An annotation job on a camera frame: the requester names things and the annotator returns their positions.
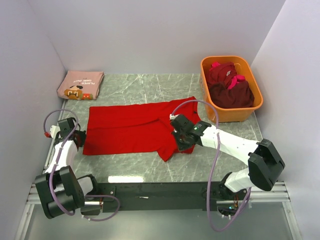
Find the bright red t-shirt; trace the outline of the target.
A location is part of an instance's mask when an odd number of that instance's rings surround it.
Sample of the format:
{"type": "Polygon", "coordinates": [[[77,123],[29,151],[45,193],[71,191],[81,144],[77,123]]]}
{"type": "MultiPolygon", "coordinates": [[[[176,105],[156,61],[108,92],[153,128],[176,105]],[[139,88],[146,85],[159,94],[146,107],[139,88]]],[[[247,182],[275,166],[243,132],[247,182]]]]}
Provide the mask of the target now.
{"type": "Polygon", "coordinates": [[[163,161],[179,153],[170,114],[183,114],[194,124],[200,121],[195,97],[172,101],[91,106],[83,155],[114,155],[157,152],[163,161]]]}

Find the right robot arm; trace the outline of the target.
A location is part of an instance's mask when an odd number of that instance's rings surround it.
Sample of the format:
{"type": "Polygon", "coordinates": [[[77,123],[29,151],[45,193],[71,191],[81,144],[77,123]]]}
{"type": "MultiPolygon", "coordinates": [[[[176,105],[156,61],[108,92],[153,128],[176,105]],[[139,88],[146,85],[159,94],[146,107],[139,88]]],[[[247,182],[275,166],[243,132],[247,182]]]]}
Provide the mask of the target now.
{"type": "Polygon", "coordinates": [[[199,145],[228,154],[247,166],[227,173],[215,187],[222,200],[230,200],[251,187],[270,192],[286,166],[270,140],[241,138],[205,121],[193,123],[183,114],[170,115],[169,119],[180,152],[199,145]]]}

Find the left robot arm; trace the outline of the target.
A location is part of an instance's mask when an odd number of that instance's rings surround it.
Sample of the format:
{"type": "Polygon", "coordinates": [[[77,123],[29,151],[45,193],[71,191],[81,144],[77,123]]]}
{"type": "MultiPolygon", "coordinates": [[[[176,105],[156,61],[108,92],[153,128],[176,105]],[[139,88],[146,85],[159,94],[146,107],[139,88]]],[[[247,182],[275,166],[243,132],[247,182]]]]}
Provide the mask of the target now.
{"type": "Polygon", "coordinates": [[[63,145],[56,169],[56,159],[63,140],[75,127],[76,119],[68,117],[58,121],[59,131],[54,138],[54,155],[51,164],[44,174],[35,178],[35,187],[45,216],[48,219],[58,217],[64,212],[59,208],[52,196],[50,189],[50,174],[52,176],[52,187],[56,198],[68,211],[75,211],[85,206],[85,198],[88,201],[96,200],[100,195],[100,188],[96,178],[92,174],[76,178],[72,164],[79,148],[83,147],[86,139],[86,131],[76,129],[63,145]]]}

